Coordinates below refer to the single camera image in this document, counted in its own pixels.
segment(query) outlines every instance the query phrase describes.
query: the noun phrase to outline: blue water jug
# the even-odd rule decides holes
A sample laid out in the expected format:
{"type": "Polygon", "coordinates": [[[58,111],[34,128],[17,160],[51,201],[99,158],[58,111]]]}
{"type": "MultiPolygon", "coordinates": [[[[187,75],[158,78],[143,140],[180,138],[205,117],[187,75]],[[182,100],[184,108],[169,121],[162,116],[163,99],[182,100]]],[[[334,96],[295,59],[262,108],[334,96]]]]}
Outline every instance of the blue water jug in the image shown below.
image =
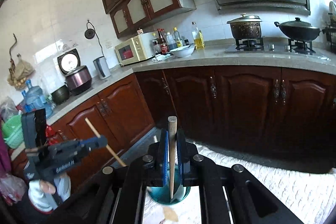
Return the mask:
{"type": "Polygon", "coordinates": [[[27,80],[26,85],[28,87],[28,91],[26,94],[26,104],[32,110],[45,108],[46,118],[49,118],[53,113],[53,110],[45,99],[43,95],[43,90],[38,85],[32,86],[31,80],[27,80]]]}

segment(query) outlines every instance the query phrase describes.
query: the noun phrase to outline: cooking oil bottle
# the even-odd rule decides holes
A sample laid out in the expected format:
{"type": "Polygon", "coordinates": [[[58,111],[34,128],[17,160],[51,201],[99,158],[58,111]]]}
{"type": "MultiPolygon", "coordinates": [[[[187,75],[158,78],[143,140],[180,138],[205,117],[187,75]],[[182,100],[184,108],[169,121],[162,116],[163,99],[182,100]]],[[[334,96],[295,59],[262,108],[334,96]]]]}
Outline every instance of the cooking oil bottle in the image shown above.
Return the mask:
{"type": "Polygon", "coordinates": [[[196,22],[192,22],[192,32],[196,49],[204,48],[204,40],[201,30],[197,28],[196,22]]]}

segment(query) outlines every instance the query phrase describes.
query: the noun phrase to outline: floor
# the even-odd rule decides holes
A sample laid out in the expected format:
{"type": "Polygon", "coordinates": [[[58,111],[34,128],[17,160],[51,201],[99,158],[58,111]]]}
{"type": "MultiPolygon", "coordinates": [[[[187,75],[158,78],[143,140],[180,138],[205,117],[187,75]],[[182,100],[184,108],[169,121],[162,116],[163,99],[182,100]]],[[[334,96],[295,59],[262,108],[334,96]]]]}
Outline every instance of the floor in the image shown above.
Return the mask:
{"type": "MultiPolygon", "coordinates": [[[[143,136],[137,143],[135,143],[125,154],[123,154],[121,156],[121,159],[127,165],[129,165],[136,158],[146,155],[148,146],[154,142],[153,137],[156,135],[157,139],[160,140],[160,134],[161,130],[159,128],[156,127],[152,128],[145,136],[143,136]]],[[[223,155],[231,156],[241,160],[246,160],[249,162],[254,162],[256,164],[264,166],[282,168],[287,170],[296,170],[306,173],[323,174],[323,173],[329,173],[332,167],[336,166],[336,164],[332,161],[326,161],[321,159],[316,160],[307,159],[306,161],[298,161],[295,159],[293,160],[270,159],[266,157],[251,155],[248,153],[231,151],[214,145],[208,145],[204,143],[202,144],[206,145],[211,150],[217,153],[221,153],[223,155]]],[[[117,162],[113,163],[112,166],[116,168],[120,167],[120,165],[117,162]]]]}

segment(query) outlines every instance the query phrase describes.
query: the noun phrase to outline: black pot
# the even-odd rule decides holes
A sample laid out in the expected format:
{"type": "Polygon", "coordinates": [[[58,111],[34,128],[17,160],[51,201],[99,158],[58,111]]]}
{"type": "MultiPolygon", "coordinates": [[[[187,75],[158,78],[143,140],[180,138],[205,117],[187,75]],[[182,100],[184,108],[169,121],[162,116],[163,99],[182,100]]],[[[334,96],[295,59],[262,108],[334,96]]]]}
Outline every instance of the black pot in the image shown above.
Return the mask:
{"type": "Polygon", "coordinates": [[[301,21],[296,17],[294,21],[284,23],[274,22],[280,28],[283,34],[290,39],[309,42],[316,39],[320,34],[320,28],[313,27],[310,23],[301,21]]]}
{"type": "Polygon", "coordinates": [[[242,17],[230,20],[231,33],[235,39],[259,39],[261,37],[261,19],[259,16],[247,16],[241,14],[242,17]]]}
{"type": "Polygon", "coordinates": [[[55,90],[52,94],[52,100],[56,105],[60,105],[69,99],[70,93],[66,85],[61,86],[59,89],[55,90]]]}

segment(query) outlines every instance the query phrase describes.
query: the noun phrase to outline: blue gripper pad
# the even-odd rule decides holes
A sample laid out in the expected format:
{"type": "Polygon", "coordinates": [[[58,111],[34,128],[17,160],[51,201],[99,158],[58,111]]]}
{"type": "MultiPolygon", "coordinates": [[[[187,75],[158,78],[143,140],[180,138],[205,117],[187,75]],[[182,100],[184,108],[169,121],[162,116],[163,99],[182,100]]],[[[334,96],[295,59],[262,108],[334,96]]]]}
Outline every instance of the blue gripper pad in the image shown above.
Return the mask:
{"type": "Polygon", "coordinates": [[[180,173],[180,183],[183,185],[183,179],[185,174],[190,172],[190,160],[187,149],[187,143],[185,141],[184,132],[182,129],[177,130],[176,133],[176,149],[177,149],[177,162],[178,170],[180,173]]]}
{"type": "Polygon", "coordinates": [[[168,130],[166,131],[166,137],[165,137],[165,157],[163,160],[163,186],[167,185],[168,183],[168,142],[169,142],[169,138],[168,138],[168,130]]]}

